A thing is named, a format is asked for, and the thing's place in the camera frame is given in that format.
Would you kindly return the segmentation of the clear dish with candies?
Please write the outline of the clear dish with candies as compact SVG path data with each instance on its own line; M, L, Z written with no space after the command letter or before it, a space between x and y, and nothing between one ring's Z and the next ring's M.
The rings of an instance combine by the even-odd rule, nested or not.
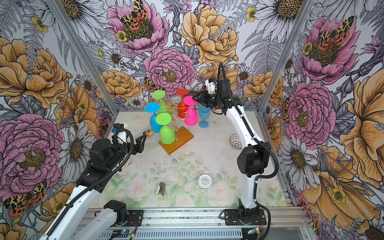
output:
M146 131L146 136L147 137L150 137L150 136L152 136L154 134L154 132L152 131L152 130L147 130Z

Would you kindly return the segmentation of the light blue wine glass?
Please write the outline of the light blue wine glass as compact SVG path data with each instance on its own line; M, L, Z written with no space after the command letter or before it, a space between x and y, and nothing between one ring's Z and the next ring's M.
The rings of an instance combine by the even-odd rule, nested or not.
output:
M211 113L211 109L210 108L207 108L207 107L205 107L203 105L199 106L199 116L202 119L199 122L199 127L200 128L205 129L205 128L207 128L209 126L209 122L207 121L207 119L210 117L210 113Z

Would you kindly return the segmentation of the aluminium front rail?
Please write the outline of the aluminium front rail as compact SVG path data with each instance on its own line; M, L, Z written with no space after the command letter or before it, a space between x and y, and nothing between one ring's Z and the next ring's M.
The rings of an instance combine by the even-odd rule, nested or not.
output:
M88 210L75 230L77 234L102 209ZM96 240L314 240L315 233L301 207L271 207L267 224L261 226L227 226L220 208L143 209L141 227L108 228Z

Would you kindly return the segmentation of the red wine glass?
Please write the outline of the red wine glass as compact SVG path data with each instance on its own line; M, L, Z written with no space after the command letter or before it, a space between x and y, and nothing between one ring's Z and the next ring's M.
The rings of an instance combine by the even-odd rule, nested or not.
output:
M180 102L178 103L178 106L177 106L177 115L180 119L184 119L185 118L185 112L189 108L189 106L184 103L184 98L185 98L185 96L187 96L189 94L189 90L179 89L176 91L176 94L182 98L180 100Z

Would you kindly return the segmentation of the white mesh sink strainer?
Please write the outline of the white mesh sink strainer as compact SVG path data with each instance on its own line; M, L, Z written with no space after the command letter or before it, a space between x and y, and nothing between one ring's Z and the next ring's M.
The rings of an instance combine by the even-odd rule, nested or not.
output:
M241 138L237 134L233 134L230 136L229 142L231 146L235 149L241 150L243 148Z

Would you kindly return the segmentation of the front green wine glass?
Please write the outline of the front green wine glass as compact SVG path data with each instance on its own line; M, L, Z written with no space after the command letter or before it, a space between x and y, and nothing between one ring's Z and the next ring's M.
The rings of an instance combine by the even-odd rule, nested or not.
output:
M172 120L172 116L168 113L161 113L156 117L156 123L162 126L159 134L161 142L165 145L170 145L176 140L175 132L169 126Z

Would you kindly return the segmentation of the small grey key fob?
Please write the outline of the small grey key fob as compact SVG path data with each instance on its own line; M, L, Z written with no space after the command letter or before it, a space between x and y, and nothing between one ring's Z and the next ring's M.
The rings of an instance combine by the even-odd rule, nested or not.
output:
M165 183L164 182L160 182L157 186L157 189L155 191L155 194L156 195L164 195L165 194Z

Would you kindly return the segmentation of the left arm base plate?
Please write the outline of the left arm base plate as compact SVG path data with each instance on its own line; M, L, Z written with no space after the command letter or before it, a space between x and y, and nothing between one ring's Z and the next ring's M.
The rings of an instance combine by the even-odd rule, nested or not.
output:
M141 227L144 219L143 210L126 210L125 214L118 213L117 219L110 228L128 228L128 227Z

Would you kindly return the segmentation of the magenta wine glass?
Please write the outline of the magenta wine glass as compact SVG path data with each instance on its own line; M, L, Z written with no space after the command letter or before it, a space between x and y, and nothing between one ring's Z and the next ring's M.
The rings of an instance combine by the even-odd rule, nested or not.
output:
M194 109L197 102L193 99L193 96L185 97L183 102L188 107L184 113L185 124L187 126L195 126L198 123L198 114Z

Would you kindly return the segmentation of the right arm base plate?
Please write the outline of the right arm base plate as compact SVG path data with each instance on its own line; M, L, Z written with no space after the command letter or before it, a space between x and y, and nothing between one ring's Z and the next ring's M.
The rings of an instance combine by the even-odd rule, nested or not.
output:
M262 209L225 209L224 220L227 226L261 226L267 224Z

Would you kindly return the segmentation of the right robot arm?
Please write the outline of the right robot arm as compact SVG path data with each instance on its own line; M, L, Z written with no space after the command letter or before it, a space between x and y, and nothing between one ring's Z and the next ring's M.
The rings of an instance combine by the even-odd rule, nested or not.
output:
M237 158L244 175L243 193L236 210L225 210L226 225L265 225L268 210L258 202L260 181L271 179L279 171L279 163L270 143L259 137L246 116L242 101L233 96L231 81L226 76L224 63L218 67L217 77L206 81L206 89L193 100L212 111L219 109L232 123L243 147Z

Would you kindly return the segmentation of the back green wine glass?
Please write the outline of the back green wine glass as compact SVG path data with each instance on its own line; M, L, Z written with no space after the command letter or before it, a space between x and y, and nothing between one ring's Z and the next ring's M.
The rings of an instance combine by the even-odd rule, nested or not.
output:
M166 92L163 90L157 90L153 92L152 98L160 105L158 114L167 113L169 108L166 102L164 101L164 97L166 96Z

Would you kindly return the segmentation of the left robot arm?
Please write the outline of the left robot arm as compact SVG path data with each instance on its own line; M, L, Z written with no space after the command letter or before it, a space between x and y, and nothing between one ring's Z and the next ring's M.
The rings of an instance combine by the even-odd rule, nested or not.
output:
M76 181L68 201L42 235L43 240L96 240L109 227L125 226L130 221L126 204L111 200L89 224L75 233L108 182L132 155L144 150L146 133L135 139L122 124L116 124L113 133L112 139L102 138L93 143L86 169Z

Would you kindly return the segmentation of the white round jar lid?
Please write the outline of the white round jar lid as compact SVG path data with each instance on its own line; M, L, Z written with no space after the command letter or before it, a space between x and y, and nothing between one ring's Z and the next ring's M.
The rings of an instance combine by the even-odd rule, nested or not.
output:
M198 179L198 184L202 189L208 189L212 186L213 180L209 175L201 175Z

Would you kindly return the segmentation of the green wine glass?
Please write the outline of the green wine glass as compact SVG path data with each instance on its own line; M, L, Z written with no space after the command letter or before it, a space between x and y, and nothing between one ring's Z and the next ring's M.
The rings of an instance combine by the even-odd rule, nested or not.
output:
M158 114L167 113L169 108L166 102L164 101L164 97L166 96L166 92L163 90L157 90L153 92L152 98L160 105Z
M176 140L175 132L169 126L172 120L172 116L168 113L161 113L156 117L156 123L162 126L159 134L161 142L165 145L170 145Z

